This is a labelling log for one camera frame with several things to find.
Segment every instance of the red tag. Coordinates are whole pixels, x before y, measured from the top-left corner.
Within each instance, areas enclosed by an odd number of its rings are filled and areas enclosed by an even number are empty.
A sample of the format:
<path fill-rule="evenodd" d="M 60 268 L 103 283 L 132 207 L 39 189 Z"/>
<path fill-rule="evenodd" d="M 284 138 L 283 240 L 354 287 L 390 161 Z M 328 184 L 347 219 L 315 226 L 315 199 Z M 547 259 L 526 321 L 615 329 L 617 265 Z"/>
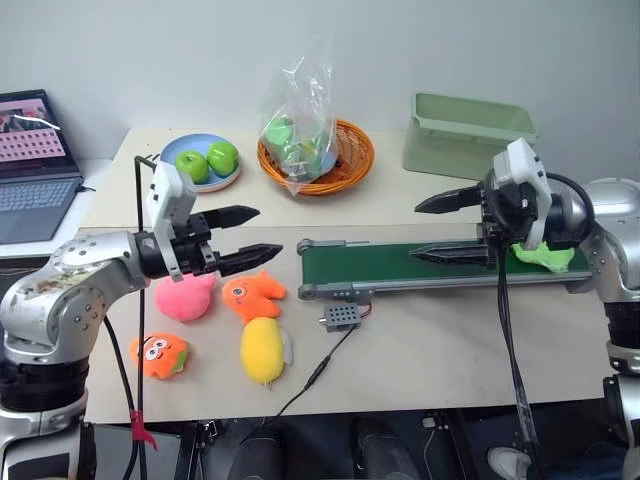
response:
<path fill-rule="evenodd" d="M 154 450 L 158 450 L 156 445 L 156 440 L 153 438 L 145 428 L 144 428 L 144 418 L 142 417 L 142 412 L 139 410 L 129 410 L 129 417 L 131 418 L 131 438 L 133 440 L 142 440 L 153 445 Z"/>

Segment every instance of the pink plush toy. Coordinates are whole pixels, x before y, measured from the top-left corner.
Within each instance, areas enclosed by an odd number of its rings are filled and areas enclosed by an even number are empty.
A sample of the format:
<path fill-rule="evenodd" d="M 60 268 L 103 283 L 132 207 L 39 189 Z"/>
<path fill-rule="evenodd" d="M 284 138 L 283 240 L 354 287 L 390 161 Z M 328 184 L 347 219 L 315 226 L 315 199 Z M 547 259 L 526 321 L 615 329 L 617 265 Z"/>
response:
<path fill-rule="evenodd" d="M 178 322 L 200 318 L 211 304 L 211 290 L 216 284 L 213 274 L 185 275 L 182 282 L 175 283 L 171 277 L 164 278 L 156 287 L 156 306 L 166 316 Z"/>

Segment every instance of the green conveyor belt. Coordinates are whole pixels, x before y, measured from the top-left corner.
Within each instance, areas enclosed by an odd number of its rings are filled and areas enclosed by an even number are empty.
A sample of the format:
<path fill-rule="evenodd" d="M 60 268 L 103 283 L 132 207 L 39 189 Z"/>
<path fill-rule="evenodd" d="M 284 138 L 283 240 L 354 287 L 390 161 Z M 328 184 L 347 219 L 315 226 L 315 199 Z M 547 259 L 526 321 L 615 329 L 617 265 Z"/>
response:
<path fill-rule="evenodd" d="M 438 265 L 409 255 L 411 250 L 428 245 L 430 244 L 365 244 L 308 248 L 302 254 L 303 283 L 323 285 L 497 275 L 496 270 L 487 270 L 480 265 Z M 569 271 L 589 271 L 584 254 L 578 249 L 569 263 Z M 507 274 L 549 275 L 550 272 L 542 266 L 521 262 L 509 250 Z"/>

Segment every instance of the green plastic container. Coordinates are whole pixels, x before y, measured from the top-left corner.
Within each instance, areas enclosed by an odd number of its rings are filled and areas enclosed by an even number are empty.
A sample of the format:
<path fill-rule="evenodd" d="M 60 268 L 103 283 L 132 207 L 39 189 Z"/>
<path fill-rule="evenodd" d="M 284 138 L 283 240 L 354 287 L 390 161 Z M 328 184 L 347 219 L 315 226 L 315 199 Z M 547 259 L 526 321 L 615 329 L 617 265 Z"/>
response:
<path fill-rule="evenodd" d="M 403 166 L 414 172 L 483 180 L 507 144 L 537 137 L 517 105 L 418 93 L 412 110 Z"/>

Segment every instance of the blue plate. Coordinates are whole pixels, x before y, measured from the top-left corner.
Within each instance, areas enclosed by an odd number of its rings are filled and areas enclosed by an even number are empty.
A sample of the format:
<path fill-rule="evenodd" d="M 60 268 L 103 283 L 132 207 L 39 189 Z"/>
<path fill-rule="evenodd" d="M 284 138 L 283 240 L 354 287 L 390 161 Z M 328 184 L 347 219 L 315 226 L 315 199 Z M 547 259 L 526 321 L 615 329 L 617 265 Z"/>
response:
<path fill-rule="evenodd" d="M 160 161 L 175 165 L 178 154 L 185 150 L 195 150 L 206 157 L 212 143 L 227 141 L 228 140 L 222 137 L 218 137 L 217 135 L 212 135 L 210 133 L 193 133 L 191 135 L 185 135 L 184 137 L 176 138 L 162 149 L 162 152 L 160 152 Z M 227 175 L 226 177 L 219 177 L 211 168 L 209 168 L 209 178 L 207 179 L 207 182 L 195 185 L 196 192 L 204 193 L 221 190 L 233 183 L 239 175 L 239 163 L 238 168 L 236 168 L 231 175 Z"/>

